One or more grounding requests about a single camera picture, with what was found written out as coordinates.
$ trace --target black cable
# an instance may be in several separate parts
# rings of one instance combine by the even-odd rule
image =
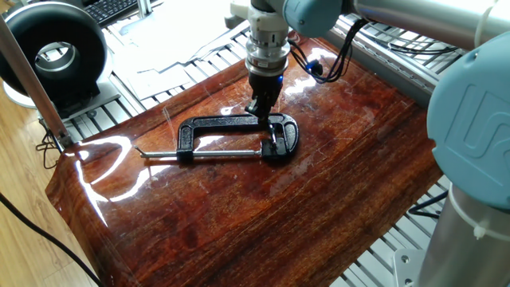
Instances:
[[[298,63],[298,65],[307,74],[312,76],[317,81],[317,83],[324,84],[324,83],[332,83],[334,81],[337,81],[338,79],[340,79],[340,77],[345,75],[345,73],[347,72],[348,66],[351,62],[352,41],[354,40],[355,35],[367,23],[368,23],[367,20],[359,19],[352,25],[352,27],[347,32],[347,35],[345,37],[345,42],[343,43],[342,49],[339,51],[338,57],[335,59],[333,66],[330,68],[328,75],[325,77],[322,77],[321,75],[318,75],[317,73],[312,72],[312,67],[309,66],[311,63],[308,62],[306,55],[304,54],[304,51],[302,50],[302,48],[299,47],[298,44],[295,43],[294,41],[289,40],[288,43],[290,45],[292,45],[295,49],[297,49],[297,51],[299,52],[299,54],[298,54],[295,51],[291,50],[291,54],[294,57],[294,59],[296,59],[296,62]],[[345,59],[348,54],[350,54],[350,57],[347,62],[347,69],[345,69],[345,71],[344,71],[343,67],[345,66]]]
[[[74,254],[67,246],[65,246],[62,242],[59,242],[55,237],[53,237],[51,234],[47,233],[43,229],[41,229],[39,226],[33,224],[25,215],[23,215],[10,201],[2,194],[0,193],[0,202],[7,207],[7,209],[16,216],[21,222],[25,223],[26,226],[28,226],[31,230],[35,231],[36,233],[40,234],[42,237],[48,239],[50,242],[52,242],[55,246],[60,248],[62,251],[64,251],[68,256],[70,256],[82,269],[87,273],[87,275],[99,286],[103,287],[103,283],[99,280],[99,278],[92,272],[86,264],[76,255]]]
[[[52,141],[52,134],[51,134],[51,131],[46,128],[44,125],[43,127],[45,128],[46,130],[46,134],[45,136],[42,138],[42,141],[40,144],[38,144],[37,146],[35,146],[35,150],[36,151],[43,151],[42,152],[42,162],[43,162],[43,166],[45,167],[45,169],[52,169],[54,167],[57,166],[58,164],[58,160],[55,161],[55,164],[52,165],[51,167],[47,167],[46,166],[46,152],[48,150],[51,150],[51,149],[57,149],[57,146],[53,143]]]
[[[363,36],[370,38],[372,41],[380,44],[381,46],[387,47],[388,49],[390,49],[394,52],[398,52],[398,53],[410,53],[410,54],[414,54],[414,55],[442,55],[444,53],[451,53],[451,52],[458,50],[457,47],[446,47],[444,49],[433,49],[433,50],[413,49],[413,48],[408,48],[408,47],[404,47],[401,45],[392,44],[388,41],[378,39],[378,38],[374,37],[373,35],[370,35],[363,31],[361,31],[360,33],[362,33]]]
[[[423,212],[423,211],[419,211],[419,210],[421,210],[422,208],[428,207],[430,205],[433,205],[436,202],[445,199],[447,196],[448,196],[448,191],[445,191],[442,194],[436,196],[435,198],[429,199],[429,200],[425,201],[424,203],[420,203],[420,204],[417,204],[416,206],[413,206],[413,208],[409,209],[408,212],[413,215],[421,215],[421,216],[439,219],[439,215],[437,215],[437,214],[431,214],[430,212]]]

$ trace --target white paper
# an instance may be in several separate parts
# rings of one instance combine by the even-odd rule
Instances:
[[[229,30],[224,16],[230,0],[166,0],[148,17],[120,30],[130,42],[138,71],[162,71],[187,63],[204,46]]]
[[[153,69],[141,73],[129,73],[127,78],[139,100],[158,95],[190,81],[181,65],[176,65],[162,73]]]
[[[227,33],[224,33],[222,36],[217,38],[216,40],[212,41],[208,45],[202,47],[193,57],[191,60],[203,60],[208,61],[211,57],[216,55],[221,49],[223,49],[225,46],[230,45],[231,38],[239,34],[242,30],[249,27],[248,22],[243,22],[236,28],[228,31]]]

